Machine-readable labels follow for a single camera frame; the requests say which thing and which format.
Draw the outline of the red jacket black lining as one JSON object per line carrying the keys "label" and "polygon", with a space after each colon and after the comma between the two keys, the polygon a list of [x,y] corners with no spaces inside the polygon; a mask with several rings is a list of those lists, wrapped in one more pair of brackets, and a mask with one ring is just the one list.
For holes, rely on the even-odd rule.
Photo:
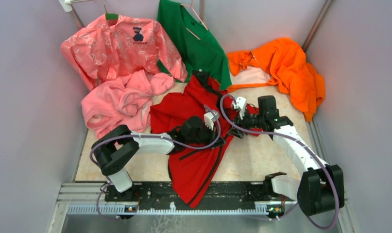
{"label": "red jacket black lining", "polygon": [[[220,110],[220,99],[227,92],[220,91],[219,87],[208,72],[194,71],[182,93],[168,93],[159,104],[151,106],[151,132],[173,133],[172,139],[178,140],[182,136],[181,131],[193,127],[189,122],[191,117],[203,118],[205,106]],[[218,146],[200,149],[215,139],[210,129],[204,129],[184,140],[192,148],[179,147],[168,159],[172,187],[191,208],[195,208],[202,200],[225,150],[234,138],[229,134],[231,125],[222,117],[219,123],[221,137]]]}

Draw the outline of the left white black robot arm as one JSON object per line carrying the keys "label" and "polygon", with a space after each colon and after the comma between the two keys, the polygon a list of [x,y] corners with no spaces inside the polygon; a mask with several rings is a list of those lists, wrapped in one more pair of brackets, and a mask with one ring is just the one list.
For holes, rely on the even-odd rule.
{"label": "left white black robot arm", "polygon": [[164,133],[138,133],[120,125],[96,141],[90,158],[111,188],[124,201],[135,196],[132,178],[125,169],[135,155],[167,155],[174,191],[189,206],[204,196],[231,141],[229,124],[214,118],[192,116],[181,126]]}

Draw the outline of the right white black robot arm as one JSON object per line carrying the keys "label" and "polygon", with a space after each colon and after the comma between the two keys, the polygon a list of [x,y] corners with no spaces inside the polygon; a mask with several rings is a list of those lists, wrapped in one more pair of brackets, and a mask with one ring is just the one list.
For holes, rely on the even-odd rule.
{"label": "right white black robot arm", "polygon": [[338,165],[329,165],[302,139],[293,122],[281,116],[274,96],[261,96],[258,113],[248,110],[243,97],[229,97],[231,108],[238,116],[229,123],[241,133],[262,133],[283,149],[300,173],[300,179],[284,172],[267,175],[263,193],[269,200],[283,195],[297,201],[306,216],[324,212],[338,212],[344,206],[344,175]]}

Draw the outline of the pink patterned bear jacket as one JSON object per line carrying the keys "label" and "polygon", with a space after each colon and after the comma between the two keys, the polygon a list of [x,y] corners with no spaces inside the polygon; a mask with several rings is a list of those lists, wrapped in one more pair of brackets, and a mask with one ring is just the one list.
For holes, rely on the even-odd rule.
{"label": "pink patterned bear jacket", "polygon": [[138,70],[159,73],[158,62],[180,81],[188,76],[175,44],[153,19],[119,15],[108,20],[102,15],[65,40],[60,50],[90,91]]}

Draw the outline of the plain pink garment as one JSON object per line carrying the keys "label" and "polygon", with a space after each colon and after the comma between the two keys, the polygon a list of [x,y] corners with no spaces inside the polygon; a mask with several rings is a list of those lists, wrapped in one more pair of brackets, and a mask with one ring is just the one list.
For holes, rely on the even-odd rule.
{"label": "plain pink garment", "polygon": [[81,102],[85,125],[97,139],[120,125],[142,133],[150,126],[153,97],[174,84],[174,78],[166,73],[150,74],[143,69],[106,81]]}

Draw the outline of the orange garment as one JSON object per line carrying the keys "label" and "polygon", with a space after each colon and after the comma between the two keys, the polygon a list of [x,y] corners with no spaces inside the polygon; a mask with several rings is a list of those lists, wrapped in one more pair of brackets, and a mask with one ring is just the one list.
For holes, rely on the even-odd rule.
{"label": "orange garment", "polygon": [[242,88],[277,86],[289,95],[292,105],[313,120],[317,108],[325,99],[325,82],[314,66],[307,62],[301,46],[283,37],[253,50],[227,54],[231,85],[228,92]]}

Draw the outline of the green shirt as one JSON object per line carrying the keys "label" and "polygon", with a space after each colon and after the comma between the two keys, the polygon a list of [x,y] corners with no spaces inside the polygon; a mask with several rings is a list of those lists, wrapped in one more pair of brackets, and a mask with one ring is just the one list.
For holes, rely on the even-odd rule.
{"label": "green shirt", "polygon": [[231,78],[226,54],[214,35],[198,22],[179,2],[161,0],[157,21],[179,51],[186,66],[188,83],[193,71],[208,72],[220,84],[230,87]]}

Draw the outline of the pink clothes hanger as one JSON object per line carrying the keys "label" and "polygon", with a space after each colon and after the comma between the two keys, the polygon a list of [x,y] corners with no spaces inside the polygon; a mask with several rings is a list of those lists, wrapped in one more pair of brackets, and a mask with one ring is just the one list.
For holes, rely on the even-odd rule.
{"label": "pink clothes hanger", "polygon": [[194,7],[194,1],[191,0],[189,4],[186,3],[181,3],[181,6],[190,9],[190,11],[193,13],[193,15],[196,17],[197,22],[199,24],[201,24],[206,31],[209,31],[207,25],[204,22],[204,16],[205,16],[205,1],[204,0],[200,0],[199,1],[199,11],[196,11],[195,7]]}

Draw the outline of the green clothes hanger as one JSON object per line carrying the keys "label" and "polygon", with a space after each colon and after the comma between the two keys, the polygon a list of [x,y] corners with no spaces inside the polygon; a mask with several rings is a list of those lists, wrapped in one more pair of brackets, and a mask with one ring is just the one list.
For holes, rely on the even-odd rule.
{"label": "green clothes hanger", "polygon": [[103,0],[103,7],[105,10],[106,20],[118,20],[118,18],[119,18],[118,14],[110,13],[106,7],[106,2],[107,2],[107,0]]}

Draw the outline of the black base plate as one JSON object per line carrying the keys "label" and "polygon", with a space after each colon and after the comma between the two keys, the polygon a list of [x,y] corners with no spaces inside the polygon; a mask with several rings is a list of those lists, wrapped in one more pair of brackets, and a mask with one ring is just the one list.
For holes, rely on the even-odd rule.
{"label": "black base plate", "polygon": [[105,191],[106,202],[135,203],[138,210],[236,211],[254,210],[257,204],[272,208],[295,201],[280,194],[270,194],[263,182],[212,182],[200,202],[191,207],[173,190],[171,182],[137,182],[122,193],[111,185]]}

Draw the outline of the aluminium frame rail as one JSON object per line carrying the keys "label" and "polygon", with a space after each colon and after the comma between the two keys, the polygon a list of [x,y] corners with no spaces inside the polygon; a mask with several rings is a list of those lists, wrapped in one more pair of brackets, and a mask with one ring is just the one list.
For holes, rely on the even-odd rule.
{"label": "aluminium frame rail", "polygon": [[[123,193],[119,193],[113,185],[105,188],[106,183],[65,183],[61,186],[59,199],[86,200],[92,195],[105,192],[107,202],[138,201],[138,198],[149,202],[154,199],[160,202],[162,198],[175,200],[185,204],[181,196],[172,187],[171,182],[138,182]],[[219,200],[233,202],[269,201],[281,198],[280,194],[271,194],[263,182],[211,182],[198,206]]]}

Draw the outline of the metal corner post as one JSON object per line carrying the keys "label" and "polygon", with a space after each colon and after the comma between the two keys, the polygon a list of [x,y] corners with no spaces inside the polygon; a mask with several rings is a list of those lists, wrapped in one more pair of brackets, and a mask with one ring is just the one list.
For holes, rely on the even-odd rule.
{"label": "metal corner post", "polygon": [[323,20],[325,19],[326,15],[328,14],[328,11],[330,9],[330,7],[332,6],[332,4],[335,2],[335,0],[326,0],[318,14],[318,16],[316,17],[303,45],[302,45],[302,50],[304,52],[307,52],[307,50],[309,49],[319,27],[321,26]]}

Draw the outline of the white rail bracket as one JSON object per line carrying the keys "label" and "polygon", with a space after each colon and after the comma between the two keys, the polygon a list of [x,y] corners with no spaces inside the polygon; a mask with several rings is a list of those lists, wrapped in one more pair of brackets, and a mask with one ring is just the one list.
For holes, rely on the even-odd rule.
{"label": "white rail bracket", "polygon": [[63,10],[67,13],[73,10],[73,4],[87,1],[95,1],[95,0],[58,0]]}

